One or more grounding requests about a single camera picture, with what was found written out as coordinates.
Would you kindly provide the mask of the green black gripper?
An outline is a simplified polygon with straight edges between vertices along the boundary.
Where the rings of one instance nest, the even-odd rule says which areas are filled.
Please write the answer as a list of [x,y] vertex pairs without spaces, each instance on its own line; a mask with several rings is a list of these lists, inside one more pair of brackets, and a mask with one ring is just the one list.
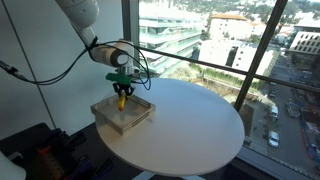
[[118,68],[114,73],[108,73],[105,79],[112,82],[113,89],[120,98],[121,91],[125,91],[126,97],[132,96],[135,90],[133,84],[137,82],[138,76],[134,71],[127,73]]

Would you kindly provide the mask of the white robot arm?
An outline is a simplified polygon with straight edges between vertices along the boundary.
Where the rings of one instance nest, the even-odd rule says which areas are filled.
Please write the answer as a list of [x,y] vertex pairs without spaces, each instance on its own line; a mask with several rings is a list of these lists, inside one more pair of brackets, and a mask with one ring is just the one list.
[[69,19],[71,26],[85,45],[90,58],[100,64],[116,68],[115,73],[108,73],[106,79],[113,82],[114,91],[119,97],[131,96],[134,66],[134,44],[127,40],[102,42],[100,34],[94,28],[98,16],[97,0],[55,0]]

